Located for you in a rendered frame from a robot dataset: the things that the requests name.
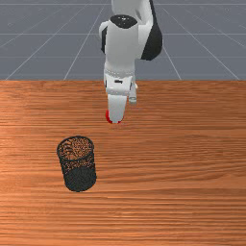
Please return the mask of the red ball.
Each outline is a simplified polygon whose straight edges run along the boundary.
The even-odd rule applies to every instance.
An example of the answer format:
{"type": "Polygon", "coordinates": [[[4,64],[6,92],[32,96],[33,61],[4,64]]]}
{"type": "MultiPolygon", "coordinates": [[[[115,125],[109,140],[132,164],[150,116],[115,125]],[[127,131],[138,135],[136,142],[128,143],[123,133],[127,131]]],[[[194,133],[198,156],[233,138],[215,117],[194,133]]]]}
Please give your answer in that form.
{"type": "Polygon", "coordinates": [[[122,122],[123,118],[122,118],[120,121],[117,121],[116,123],[113,123],[113,122],[111,121],[111,119],[110,119],[110,112],[109,112],[109,110],[106,110],[106,119],[107,119],[107,121],[108,121],[109,123],[111,123],[111,124],[120,124],[120,123],[122,122]]]}

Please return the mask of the dark mesh basket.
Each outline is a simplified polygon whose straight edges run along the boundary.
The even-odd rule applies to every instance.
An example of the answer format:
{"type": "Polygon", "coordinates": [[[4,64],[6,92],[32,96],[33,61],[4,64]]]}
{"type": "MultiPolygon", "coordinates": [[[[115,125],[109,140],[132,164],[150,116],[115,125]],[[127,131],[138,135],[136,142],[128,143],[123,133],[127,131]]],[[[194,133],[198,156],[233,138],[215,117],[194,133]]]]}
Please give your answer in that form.
{"type": "Polygon", "coordinates": [[[64,139],[57,147],[64,184],[74,192],[92,188],[96,183],[94,144],[86,136],[64,139]]]}

